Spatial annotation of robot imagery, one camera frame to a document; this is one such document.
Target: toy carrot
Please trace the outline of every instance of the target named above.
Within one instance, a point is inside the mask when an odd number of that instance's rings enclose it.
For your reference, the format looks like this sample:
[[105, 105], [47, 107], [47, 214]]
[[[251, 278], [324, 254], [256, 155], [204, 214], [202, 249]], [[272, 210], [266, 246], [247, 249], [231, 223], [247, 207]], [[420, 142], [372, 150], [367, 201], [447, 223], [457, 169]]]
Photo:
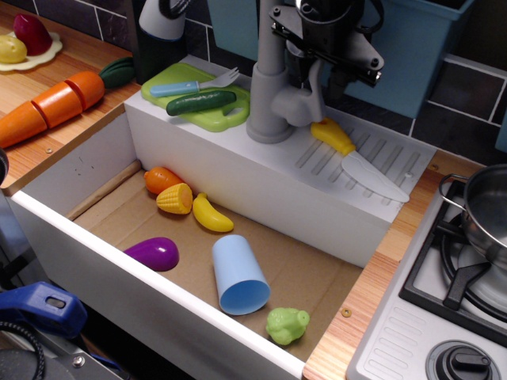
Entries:
[[0, 120], [0, 147], [7, 148], [81, 114], [95, 105], [106, 88], [134, 76], [132, 58], [109, 64], [100, 74], [83, 71], [20, 105]]

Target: cardboard bottom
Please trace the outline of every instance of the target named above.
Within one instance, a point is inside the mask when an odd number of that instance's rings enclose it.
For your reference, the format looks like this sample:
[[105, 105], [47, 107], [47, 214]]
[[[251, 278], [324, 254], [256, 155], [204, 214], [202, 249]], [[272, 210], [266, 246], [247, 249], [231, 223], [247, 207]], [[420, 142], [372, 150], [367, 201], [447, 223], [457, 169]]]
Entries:
[[[120, 250], [148, 238], [170, 238], [178, 247], [180, 262], [168, 272], [154, 272], [154, 276], [166, 277], [220, 310], [212, 246], [225, 234], [203, 228], [192, 214], [173, 215], [158, 209], [156, 196], [145, 188], [144, 173], [143, 170], [135, 173], [74, 222]], [[361, 268], [214, 206], [234, 222], [230, 234], [242, 235], [250, 243], [272, 291], [263, 308], [232, 318], [271, 340], [265, 324], [272, 309], [306, 310], [311, 316], [307, 331], [300, 339], [284, 346], [286, 351], [306, 362], [359, 277]]]

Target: light blue plastic cup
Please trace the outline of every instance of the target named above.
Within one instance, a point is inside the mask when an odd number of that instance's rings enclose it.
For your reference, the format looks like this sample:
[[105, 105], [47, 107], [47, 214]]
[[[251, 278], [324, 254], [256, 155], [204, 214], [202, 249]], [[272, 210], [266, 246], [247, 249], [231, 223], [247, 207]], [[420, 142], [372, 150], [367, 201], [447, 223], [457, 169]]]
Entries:
[[231, 315], [253, 313], [262, 308], [271, 289], [248, 241], [240, 235], [227, 235], [213, 245], [219, 304]]

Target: wooden countertop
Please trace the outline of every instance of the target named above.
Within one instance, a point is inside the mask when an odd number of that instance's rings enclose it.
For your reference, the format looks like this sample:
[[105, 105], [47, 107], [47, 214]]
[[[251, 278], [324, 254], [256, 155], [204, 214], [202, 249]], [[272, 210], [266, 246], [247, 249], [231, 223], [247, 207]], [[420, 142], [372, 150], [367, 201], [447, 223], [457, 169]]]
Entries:
[[[26, 12], [2, 3], [0, 34], [12, 32], [13, 19], [17, 13]], [[41, 20], [50, 32], [60, 35], [63, 50], [51, 62], [31, 70], [0, 72], [0, 117], [79, 71], [99, 72], [113, 60], [131, 55], [129, 51], [91, 36], [49, 20]], [[119, 89], [108, 90], [102, 101], [80, 116], [7, 148], [10, 171], [2, 184], [3, 192], [7, 195], [16, 192], [38, 173], [108, 124], [124, 111], [123, 101], [139, 89], [140, 86], [133, 82]], [[400, 211], [309, 358], [304, 370], [306, 378], [345, 379], [350, 359], [437, 190], [440, 178], [447, 173], [470, 176], [480, 167], [474, 162], [437, 152], [412, 192], [410, 202]], [[352, 314], [344, 317], [343, 310], [349, 310]]]
[[[0, 35], [13, 31], [13, 20], [18, 13], [28, 12], [2, 2]], [[84, 70], [98, 73], [115, 59], [132, 56], [131, 52], [92, 36], [42, 17], [39, 19], [49, 32], [59, 34], [63, 48], [55, 59], [33, 69], [0, 71], [0, 118], [73, 74]], [[100, 127], [98, 124], [106, 125], [121, 114], [124, 100], [139, 89], [140, 86], [132, 81], [119, 89], [106, 90], [104, 98], [80, 116], [7, 148], [10, 169], [8, 177], [2, 183], [3, 192], [7, 195], [16, 192], [81, 141], [89, 138]]]

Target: screw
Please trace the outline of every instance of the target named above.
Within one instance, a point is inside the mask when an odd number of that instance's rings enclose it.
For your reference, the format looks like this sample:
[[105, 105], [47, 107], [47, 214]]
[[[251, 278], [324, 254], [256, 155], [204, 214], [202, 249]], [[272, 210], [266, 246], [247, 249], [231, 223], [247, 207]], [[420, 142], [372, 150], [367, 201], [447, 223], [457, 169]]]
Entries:
[[347, 309], [345, 307], [344, 309], [341, 309], [341, 315], [345, 318], [348, 318], [348, 317], [352, 316], [352, 311], [351, 311], [351, 309]]
[[85, 358], [84, 358], [84, 356], [75, 356], [72, 359], [72, 366], [74, 368], [81, 368], [84, 365], [85, 365]]

